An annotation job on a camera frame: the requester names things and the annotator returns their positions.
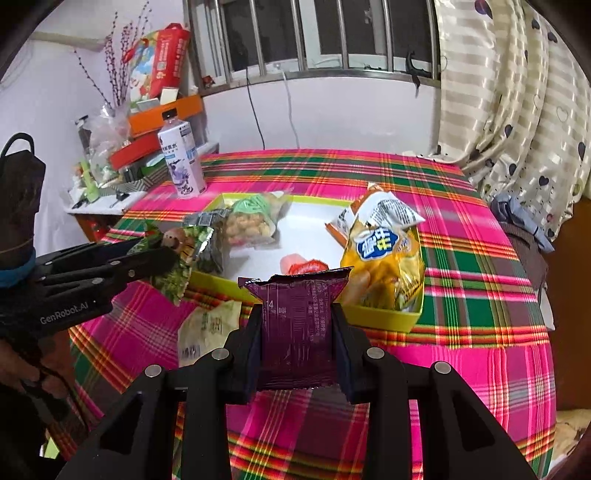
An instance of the white wall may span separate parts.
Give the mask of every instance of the white wall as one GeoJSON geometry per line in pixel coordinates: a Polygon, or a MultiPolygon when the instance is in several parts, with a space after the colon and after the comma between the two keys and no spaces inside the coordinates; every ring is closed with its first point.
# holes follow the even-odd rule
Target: white wall
{"type": "MultiPolygon", "coordinates": [[[[288,81],[301,148],[428,154],[439,131],[440,91],[397,80],[357,77],[288,81]]],[[[295,148],[283,81],[251,86],[267,148],[295,148]]],[[[221,152],[262,148],[246,87],[204,99],[209,140],[221,152]]]]}
{"type": "MultiPolygon", "coordinates": [[[[37,30],[87,38],[106,37],[119,10],[119,25],[137,19],[142,0],[64,0],[37,30]]],[[[148,31],[183,22],[181,0],[151,0],[148,31]]],[[[108,95],[110,87],[103,53],[81,51],[85,66],[108,95]]],[[[74,120],[92,114],[102,99],[78,66],[70,47],[29,41],[0,83],[0,148],[16,132],[35,140],[37,156],[46,166],[41,207],[35,219],[38,255],[86,242],[74,217],[63,212],[60,189],[70,185],[72,166],[82,147],[74,120]]],[[[17,143],[13,150],[25,148],[17,143]]]]}

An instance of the window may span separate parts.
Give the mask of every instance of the window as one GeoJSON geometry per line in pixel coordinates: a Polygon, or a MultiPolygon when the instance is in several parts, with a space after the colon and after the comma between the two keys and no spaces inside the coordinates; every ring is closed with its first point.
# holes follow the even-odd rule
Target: window
{"type": "MultiPolygon", "coordinates": [[[[198,53],[203,75],[225,83],[214,0],[196,7],[198,53]]],[[[387,69],[384,0],[342,0],[349,68],[387,69]]],[[[390,12],[394,71],[405,72],[414,52],[416,68],[431,71],[431,35],[427,2],[387,0],[390,12]]],[[[233,80],[259,76],[250,0],[219,0],[222,32],[233,80]]],[[[308,69],[342,66],[337,0],[294,0],[308,69]]],[[[255,0],[262,56],[267,74],[298,71],[292,0],[255,0]]]]}
{"type": "MultiPolygon", "coordinates": [[[[290,0],[256,0],[255,5],[265,62],[297,58],[290,0]]],[[[249,1],[230,0],[224,3],[223,9],[232,70],[258,65],[249,1]]]]}

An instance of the chip bag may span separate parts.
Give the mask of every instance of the chip bag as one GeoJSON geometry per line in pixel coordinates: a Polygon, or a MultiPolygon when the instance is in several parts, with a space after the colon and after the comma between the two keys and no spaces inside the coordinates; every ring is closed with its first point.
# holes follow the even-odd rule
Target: chip bag
{"type": "Polygon", "coordinates": [[[262,301],[258,390],[326,387],[336,382],[330,304],[347,283],[348,268],[268,281],[238,278],[262,301]]]}
{"type": "Polygon", "coordinates": [[[418,241],[396,227],[368,228],[356,220],[340,262],[353,267],[340,295],[343,305],[404,310],[423,285],[425,266],[418,241]]]}
{"type": "Polygon", "coordinates": [[[358,219],[362,224],[374,228],[394,225],[404,230],[425,221],[393,192],[385,192],[377,183],[368,183],[367,192],[327,223],[326,229],[344,248],[358,219]]]}
{"type": "Polygon", "coordinates": [[[195,239],[193,259],[198,271],[223,274],[223,232],[229,214],[229,209],[218,209],[192,213],[183,219],[183,231],[195,239]]]}

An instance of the plaid tablecloth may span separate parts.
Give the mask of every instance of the plaid tablecloth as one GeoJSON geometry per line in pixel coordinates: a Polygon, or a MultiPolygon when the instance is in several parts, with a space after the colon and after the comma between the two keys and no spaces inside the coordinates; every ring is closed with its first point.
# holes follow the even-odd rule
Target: plaid tablecloth
{"type": "MultiPolygon", "coordinates": [[[[366,330],[371,342],[404,362],[445,360],[508,431],[539,476],[546,473],[556,403],[550,345],[525,272],[511,244],[464,175],[419,158],[352,151],[264,151],[203,161],[207,192],[178,200],[168,183],[148,194],[109,234],[140,235],[141,219],[180,220],[219,193],[290,189],[294,194],[353,200],[375,181],[392,189],[426,221],[419,226],[426,262],[424,312],[411,333],[366,330]]],[[[179,308],[136,282],[113,312],[71,331],[78,392],[98,421],[149,364],[175,368],[177,329],[195,307],[224,300],[191,293],[179,308]]],[[[242,320],[250,306],[244,305],[242,320]]],[[[235,478],[360,478],[368,408],[351,406],[337,388],[261,392],[229,406],[235,478]]],[[[422,477],[416,405],[413,472],[422,477]]],[[[183,421],[179,413],[177,438],[183,421]]],[[[75,417],[53,429],[70,456],[80,442],[75,417]]],[[[177,472],[180,449],[175,454],[177,472]]]]}

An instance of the person's hand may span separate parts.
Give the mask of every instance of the person's hand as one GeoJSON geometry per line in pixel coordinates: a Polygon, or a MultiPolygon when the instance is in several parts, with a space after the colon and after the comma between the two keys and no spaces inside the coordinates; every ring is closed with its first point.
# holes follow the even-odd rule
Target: person's hand
{"type": "MultiPolygon", "coordinates": [[[[39,342],[41,364],[59,373],[70,385],[74,385],[74,362],[70,354],[70,337],[67,331],[56,333],[39,342]]],[[[21,380],[37,382],[39,369],[25,362],[11,346],[0,340],[0,383],[24,393],[21,380]]],[[[66,398],[68,390],[62,381],[52,375],[45,377],[41,387],[55,398],[66,398]]]]}

